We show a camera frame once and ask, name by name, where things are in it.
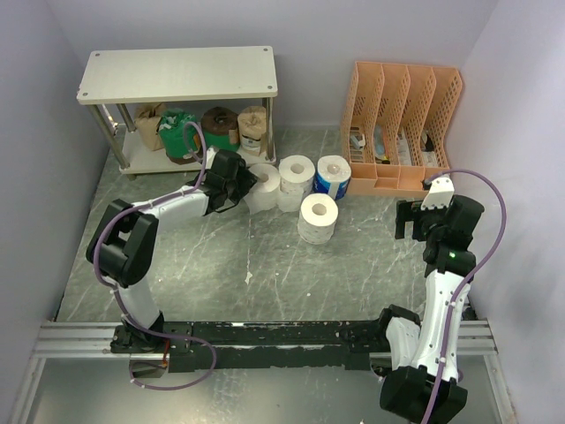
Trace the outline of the green torn-wrapped paper roll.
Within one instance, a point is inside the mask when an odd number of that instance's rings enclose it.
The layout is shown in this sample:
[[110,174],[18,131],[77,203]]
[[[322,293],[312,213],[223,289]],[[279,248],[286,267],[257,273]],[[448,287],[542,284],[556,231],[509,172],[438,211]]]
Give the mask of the green torn-wrapped paper roll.
[[176,164],[202,163],[203,132],[196,117],[181,109],[167,109],[158,125],[166,156]]

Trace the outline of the brown-green paper roll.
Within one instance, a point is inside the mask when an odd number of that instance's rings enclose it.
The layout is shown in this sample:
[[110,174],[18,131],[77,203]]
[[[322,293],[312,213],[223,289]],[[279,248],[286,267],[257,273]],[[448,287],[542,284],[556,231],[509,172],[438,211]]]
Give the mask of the brown-green paper roll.
[[240,146],[237,113],[224,107],[207,110],[200,120],[207,146],[238,151]]

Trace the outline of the kraft-wrapped paper roll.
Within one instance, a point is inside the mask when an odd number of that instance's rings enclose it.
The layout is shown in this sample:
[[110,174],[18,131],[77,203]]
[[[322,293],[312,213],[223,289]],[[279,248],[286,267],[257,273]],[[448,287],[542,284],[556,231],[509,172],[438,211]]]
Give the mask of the kraft-wrapped paper roll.
[[263,106],[249,106],[237,116],[240,146],[251,155],[259,156],[267,141],[267,111]]
[[159,102],[142,103],[135,110],[134,124],[142,143],[150,151],[157,151],[164,148],[158,130],[162,115],[166,109],[165,103]]

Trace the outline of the white paper roll front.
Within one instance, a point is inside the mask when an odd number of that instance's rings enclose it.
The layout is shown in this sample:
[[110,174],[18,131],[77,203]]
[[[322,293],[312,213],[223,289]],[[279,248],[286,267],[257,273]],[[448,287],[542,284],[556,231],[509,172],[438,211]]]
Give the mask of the white paper roll front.
[[301,239],[312,245],[327,243],[334,234],[338,213],[338,207],[329,195],[312,193],[306,196],[298,218]]

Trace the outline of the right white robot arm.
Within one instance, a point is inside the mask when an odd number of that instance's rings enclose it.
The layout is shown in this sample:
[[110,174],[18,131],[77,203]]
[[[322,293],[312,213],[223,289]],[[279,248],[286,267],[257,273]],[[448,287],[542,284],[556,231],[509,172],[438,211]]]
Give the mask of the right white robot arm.
[[407,223],[425,243],[426,307],[421,321],[392,311],[374,331],[375,343],[391,352],[391,371],[380,392],[380,407],[412,423],[448,423],[466,405],[456,358],[463,306],[477,261],[468,249],[483,206],[456,195],[447,206],[426,209],[422,201],[398,201],[395,238]]

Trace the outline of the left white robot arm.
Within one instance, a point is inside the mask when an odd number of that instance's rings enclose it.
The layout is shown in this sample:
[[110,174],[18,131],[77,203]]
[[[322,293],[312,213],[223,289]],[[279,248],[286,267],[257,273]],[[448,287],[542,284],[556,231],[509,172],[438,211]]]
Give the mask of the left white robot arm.
[[143,352],[157,351],[165,340],[164,317],[148,282],[157,236],[234,208],[259,181],[236,152],[210,148],[204,159],[198,176],[173,192],[148,201],[112,201],[87,247],[96,278],[111,289],[125,328]]

